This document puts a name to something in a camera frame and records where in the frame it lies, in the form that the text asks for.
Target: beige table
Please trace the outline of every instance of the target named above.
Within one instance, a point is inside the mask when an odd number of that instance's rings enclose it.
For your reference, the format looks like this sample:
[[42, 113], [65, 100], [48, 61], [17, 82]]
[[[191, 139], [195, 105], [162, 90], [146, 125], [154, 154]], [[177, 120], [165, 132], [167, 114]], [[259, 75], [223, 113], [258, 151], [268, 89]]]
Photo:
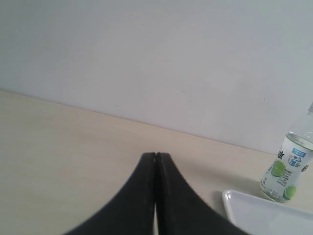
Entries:
[[[200, 197], [224, 215], [221, 192], [262, 196], [273, 155], [0, 91], [0, 234], [57, 235], [100, 209], [143, 152], [169, 152]], [[290, 202], [313, 211], [309, 169]]]

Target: white plastic tray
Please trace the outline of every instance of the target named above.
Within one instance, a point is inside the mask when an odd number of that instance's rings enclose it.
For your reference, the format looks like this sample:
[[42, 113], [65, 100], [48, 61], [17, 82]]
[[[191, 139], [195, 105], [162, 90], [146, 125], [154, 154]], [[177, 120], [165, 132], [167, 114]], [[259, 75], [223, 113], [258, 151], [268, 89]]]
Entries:
[[222, 198], [228, 219], [251, 235], [313, 235], [313, 213], [234, 190]]

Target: wooden tabletop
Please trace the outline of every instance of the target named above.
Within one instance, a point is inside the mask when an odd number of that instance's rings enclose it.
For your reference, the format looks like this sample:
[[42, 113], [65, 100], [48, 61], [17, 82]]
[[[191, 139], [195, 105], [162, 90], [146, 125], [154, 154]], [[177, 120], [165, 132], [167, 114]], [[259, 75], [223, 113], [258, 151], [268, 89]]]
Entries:
[[[0, 133], [3, 235], [57, 235], [77, 226], [117, 193], [143, 152], [169, 152], [193, 189], [222, 215], [223, 190], [263, 197], [259, 180], [274, 160], [270, 154], [5, 91], [0, 91]], [[312, 178], [309, 169], [289, 205], [313, 211]]]

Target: plastic bottle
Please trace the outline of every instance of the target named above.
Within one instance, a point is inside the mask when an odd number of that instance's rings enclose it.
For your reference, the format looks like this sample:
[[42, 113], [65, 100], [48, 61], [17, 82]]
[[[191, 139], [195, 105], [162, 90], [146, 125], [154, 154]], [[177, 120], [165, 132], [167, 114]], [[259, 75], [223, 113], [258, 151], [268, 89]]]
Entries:
[[293, 124], [278, 155], [260, 181], [262, 191], [277, 202], [293, 198], [304, 171], [313, 160], [313, 104], [308, 114]]

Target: bottle label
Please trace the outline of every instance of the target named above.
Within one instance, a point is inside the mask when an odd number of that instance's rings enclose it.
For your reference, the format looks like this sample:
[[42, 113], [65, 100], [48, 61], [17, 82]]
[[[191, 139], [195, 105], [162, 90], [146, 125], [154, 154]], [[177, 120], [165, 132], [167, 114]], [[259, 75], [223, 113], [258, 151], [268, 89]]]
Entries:
[[262, 190], [276, 201], [289, 201], [312, 159], [312, 150], [299, 146], [285, 137], [277, 158], [260, 181]]

